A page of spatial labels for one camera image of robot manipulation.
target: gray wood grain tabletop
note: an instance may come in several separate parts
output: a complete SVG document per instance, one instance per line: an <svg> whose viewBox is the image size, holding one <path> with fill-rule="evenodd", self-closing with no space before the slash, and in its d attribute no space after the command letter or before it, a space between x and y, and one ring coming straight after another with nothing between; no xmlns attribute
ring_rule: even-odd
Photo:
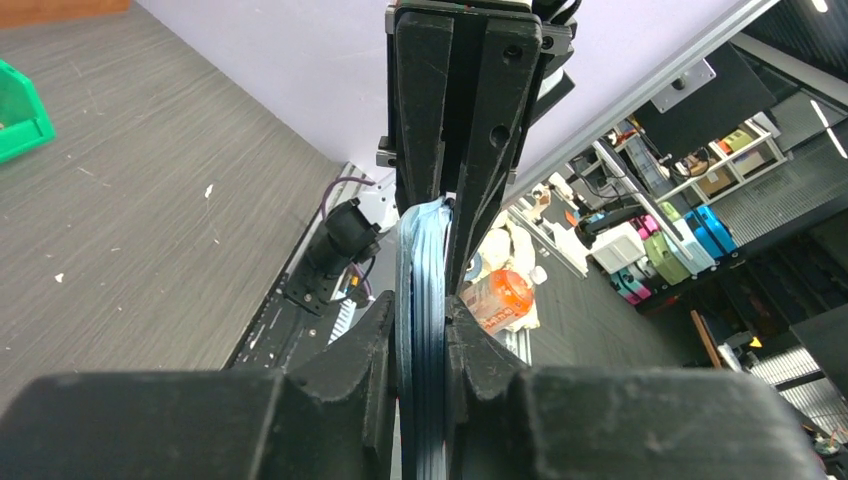
<svg viewBox="0 0 848 480"><path fill-rule="evenodd" d="M340 166L139 7L0 58L58 134L0 165L0 409L50 372L220 368Z"/></svg>

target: green box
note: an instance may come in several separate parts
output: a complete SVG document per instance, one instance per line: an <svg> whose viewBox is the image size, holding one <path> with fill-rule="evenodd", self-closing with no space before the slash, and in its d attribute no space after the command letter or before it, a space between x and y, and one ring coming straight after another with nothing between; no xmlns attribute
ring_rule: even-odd
<svg viewBox="0 0 848 480"><path fill-rule="evenodd" d="M0 163L56 138L32 82L0 60Z"/></svg>

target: orange bottle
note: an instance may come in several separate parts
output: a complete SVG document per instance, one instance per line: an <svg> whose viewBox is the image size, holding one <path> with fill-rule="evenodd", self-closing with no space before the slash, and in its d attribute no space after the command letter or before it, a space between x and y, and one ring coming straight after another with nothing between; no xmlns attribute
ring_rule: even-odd
<svg viewBox="0 0 848 480"><path fill-rule="evenodd" d="M511 270L496 270L463 290L459 297L483 330L494 334L527 315L535 299L533 285L546 279L541 267L530 272L531 284Z"/></svg>

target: ceiling light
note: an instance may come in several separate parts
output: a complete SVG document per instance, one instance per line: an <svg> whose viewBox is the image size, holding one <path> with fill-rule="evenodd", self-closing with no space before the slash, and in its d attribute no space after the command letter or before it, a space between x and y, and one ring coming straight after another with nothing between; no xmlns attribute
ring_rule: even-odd
<svg viewBox="0 0 848 480"><path fill-rule="evenodd" d="M821 107L819 107L819 104L816 103L815 100L810 100L810 105L813 106L813 110L816 111L816 115L819 116L819 120L822 121L822 125L824 125L824 128L829 127L829 125L827 124L827 118L825 118L824 112L821 111Z"/></svg>
<svg viewBox="0 0 848 480"><path fill-rule="evenodd" d="M813 6L816 7L820 13L827 13L827 1L826 0L813 0Z"/></svg>
<svg viewBox="0 0 848 480"><path fill-rule="evenodd" d="M839 139L836 138L836 134L833 133L833 129L828 128L827 134L828 136L830 136L830 141L833 142L833 144L836 146L836 150L839 152L840 155L842 155L842 158L848 160L848 153L845 153L845 149L842 148L842 144L839 143Z"/></svg>

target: screw hole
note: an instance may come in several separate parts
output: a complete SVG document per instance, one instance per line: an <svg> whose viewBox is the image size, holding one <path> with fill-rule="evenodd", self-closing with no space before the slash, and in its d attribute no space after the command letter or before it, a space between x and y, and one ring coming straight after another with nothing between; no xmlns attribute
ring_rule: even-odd
<svg viewBox="0 0 848 480"><path fill-rule="evenodd" d="M521 56L523 54L524 51L521 50L521 47L518 45L510 45L504 49L504 62L506 62L507 65L515 65L521 61Z"/></svg>
<svg viewBox="0 0 848 480"><path fill-rule="evenodd" d="M489 141L492 142L492 146L503 148L506 142L509 141L509 130L503 125L498 125L489 134Z"/></svg>

